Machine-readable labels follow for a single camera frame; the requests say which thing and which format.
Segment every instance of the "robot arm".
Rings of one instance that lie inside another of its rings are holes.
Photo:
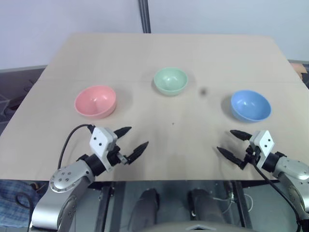
[[[92,128],[89,144],[94,154],[83,155],[52,175],[47,192],[33,211],[30,231],[69,231],[77,202],[95,181],[95,176],[110,172],[118,163],[131,164],[146,149],[148,142],[138,146],[129,157],[119,152],[116,141],[130,129],[125,127],[113,132],[109,128]]]
[[[269,131],[256,131],[253,135],[239,130],[230,131],[241,140],[249,140],[244,160],[236,158],[230,151],[218,147],[218,150],[242,170],[251,163],[255,168],[264,169],[277,178],[286,188],[288,199],[295,207],[303,230],[309,231],[309,166],[287,158],[280,152],[271,153],[274,142]]]

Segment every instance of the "black cable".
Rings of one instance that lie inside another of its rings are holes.
[[[29,203],[29,206],[22,204],[19,201],[18,197],[25,197],[27,199],[28,203]],[[28,194],[26,194],[24,192],[18,192],[15,195],[15,202],[16,202],[17,205],[19,205],[19,206],[21,206],[21,207],[23,207],[25,209],[29,209],[29,221],[28,221],[28,229],[27,229],[27,231],[29,232],[30,223],[31,223],[31,219],[32,219],[32,214],[33,214],[33,210],[34,210],[33,201],[32,201],[31,197]]]
[[[296,232],[300,232],[300,217],[299,214],[295,208],[295,206],[293,205],[293,203],[290,201],[290,199],[284,194],[284,192],[282,192],[274,183],[272,183],[263,173],[262,171],[256,166],[255,163],[253,163],[254,168],[256,169],[256,171],[270,184],[270,186],[272,186],[286,201],[287,203],[290,205],[290,207],[293,209],[294,213],[295,213],[295,217],[296,217],[296,223],[297,223],[297,230]]]
[[[68,137],[67,137],[67,139],[66,139],[66,141],[65,141],[65,143],[64,143],[64,145],[63,145],[63,147],[62,147],[62,151],[61,151],[61,153],[60,153],[60,157],[59,157],[59,161],[58,161],[58,168],[57,168],[57,169],[61,168],[61,162],[62,162],[63,154],[64,154],[64,151],[65,151],[67,145],[68,145],[68,142],[69,142],[70,138],[72,137],[72,135],[74,134],[74,132],[76,132],[76,131],[77,131],[79,128],[81,128],[81,127],[88,127],[88,129],[89,129],[90,132],[92,133],[95,126],[93,126],[93,125],[91,125],[91,124],[82,124],[82,125],[79,125],[79,126],[75,127],[75,128],[70,132],[70,134],[68,135]]]

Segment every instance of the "white wall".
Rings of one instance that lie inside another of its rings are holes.
[[[0,70],[46,65],[73,32],[141,32],[137,0],[1,0]]]
[[[309,0],[148,0],[152,33],[272,36],[288,59],[309,61]]]

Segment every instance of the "person's leg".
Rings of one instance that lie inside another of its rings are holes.
[[[196,220],[225,222],[217,201],[208,192],[203,189],[194,189],[188,197]]]
[[[142,193],[136,202],[128,226],[129,232],[137,232],[156,223],[159,197],[154,188]]]

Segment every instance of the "bowl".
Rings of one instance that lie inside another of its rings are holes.
[[[77,96],[74,106],[83,116],[91,119],[104,118],[116,108],[116,93],[108,86],[92,86]]]
[[[176,96],[180,94],[188,83],[188,77],[180,69],[164,68],[154,76],[154,84],[157,89],[167,95]]]
[[[241,90],[231,98],[231,111],[235,118],[244,122],[265,120],[271,114],[271,106],[261,94],[251,90]]]

